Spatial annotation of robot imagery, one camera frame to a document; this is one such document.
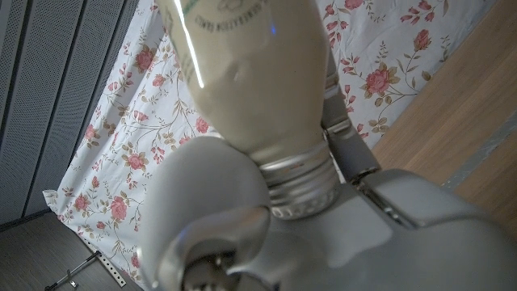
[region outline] metal stand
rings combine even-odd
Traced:
[[[85,238],[82,238],[82,241],[86,244],[86,246],[93,252],[98,251],[88,240]],[[103,264],[104,268],[110,273],[110,275],[115,279],[116,283],[122,288],[126,285],[126,281],[124,278],[119,274],[119,272],[113,267],[113,265],[110,263],[108,259],[104,257],[103,254],[100,254],[98,257],[99,261]]]
[[[84,268],[90,261],[95,259],[95,257],[97,257],[97,255],[101,255],[101,252],[96,251],[93,255],[89,256],[88,259],[86,259],[84,262],[82,262],[80,265],[78,265],[74,270],[72,270],[72,272],[69,269],[66,270],[66,276],[62,277],[58,282],[45,287],[45,291],[55,290],[57,287],[61,286],[63,283],[65,283],[67,281],[72,285],[72,287],[74,287],[74,289],[76,289],[79,286],[79,284],[75,283],[72,280],[72,276],[75,275],[77,272],[81,271],[81,269]]]

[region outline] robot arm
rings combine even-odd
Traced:
[[[158,5],[224,140],[182,145],[149,186],[138,251],[149,286],[517,289],[515,241],[482,211],[380,170],[347,116],[312,0]]]

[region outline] wooden floor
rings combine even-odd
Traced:
[[[383,168],[442,184],[517,110],[517,1],[497,1],[375,146]],[[517,238],[517,133],[456,193]]]
[[[0,290],[43,291],[77,267],[89,255],[82,240],[61,224],[54,213],[47,213],[0,233]],[[85,267],[75,277],[78,291],[141,290],[130,278],[121,275],[121,288],[99,261]],[[57,290],[74,290],[70,284]]]

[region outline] metal bottle cap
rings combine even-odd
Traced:
[[[292,220],[321,212],[337,198],[338,173],[325,141],[295,156],[259,167],[277,218]]]

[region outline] gray wall panel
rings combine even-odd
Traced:
[[[22,215],[81,7],[79,0],[32,4],[0,146],[0,224]]]
[[[3,0],[0,10],[0,30],[3,30],[3,32],[0,32],[3,34],[0,39],[3,40],[3,43],[0,44],[2,46],[0,52],[0,127],[2,126],[2,117],[9,93],[9,84],[11,83],[26,5],[27,0]]]
[[[41,192],[56,189],[69,165],[123,1],[89,0],[63,77],[26,215],[47,208]]]

